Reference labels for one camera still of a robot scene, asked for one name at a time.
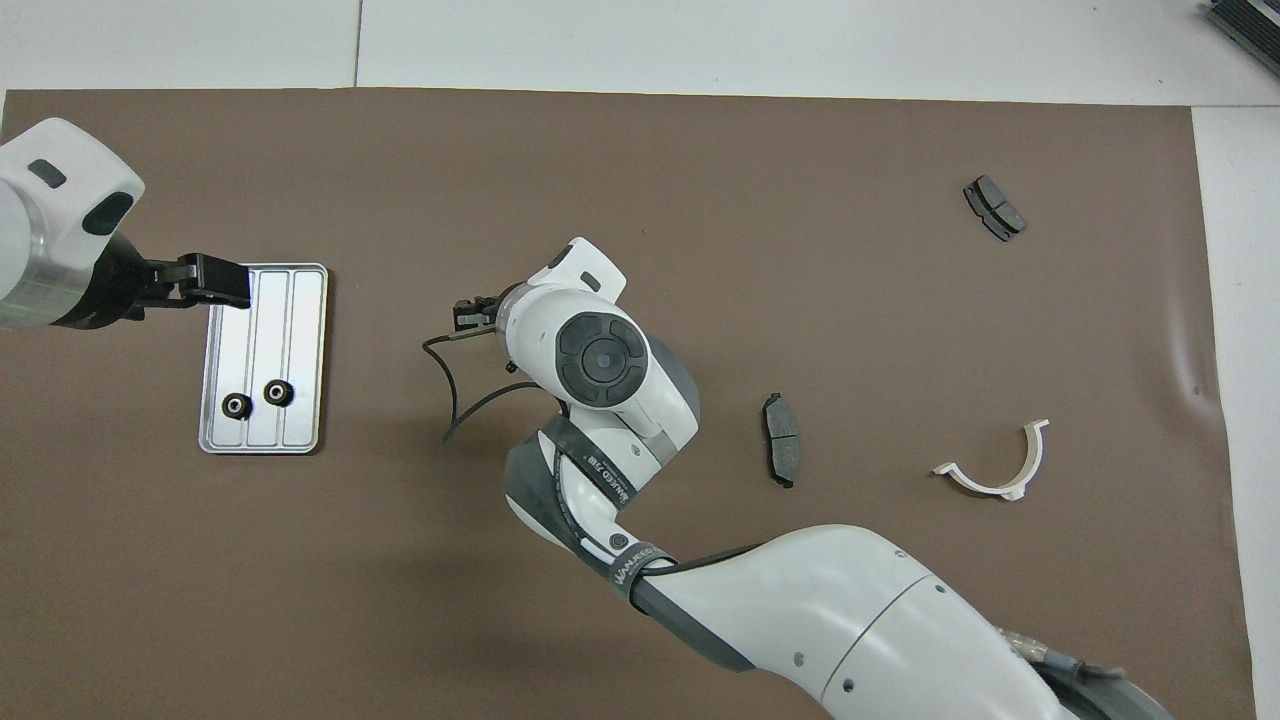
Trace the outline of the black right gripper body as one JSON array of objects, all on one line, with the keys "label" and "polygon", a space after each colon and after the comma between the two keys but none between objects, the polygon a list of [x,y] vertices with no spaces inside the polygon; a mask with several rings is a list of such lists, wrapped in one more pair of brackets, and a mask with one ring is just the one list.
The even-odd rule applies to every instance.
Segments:
[{"label": "black right gripper body", "polygon": [[504,296],[474,296],[454,304],[454,333],[497,332]]}]

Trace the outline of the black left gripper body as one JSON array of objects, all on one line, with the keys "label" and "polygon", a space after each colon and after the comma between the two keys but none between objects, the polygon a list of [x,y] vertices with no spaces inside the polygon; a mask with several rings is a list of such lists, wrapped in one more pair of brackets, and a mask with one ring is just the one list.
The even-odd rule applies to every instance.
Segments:
[{"label": "black left gripper body", "polygon": [[95,263],[79,301],[60,318],[60,327],[95,331],[120,319],[142,322],[137,302],[154,282],[154,269],[127,237],[111,237]]}]

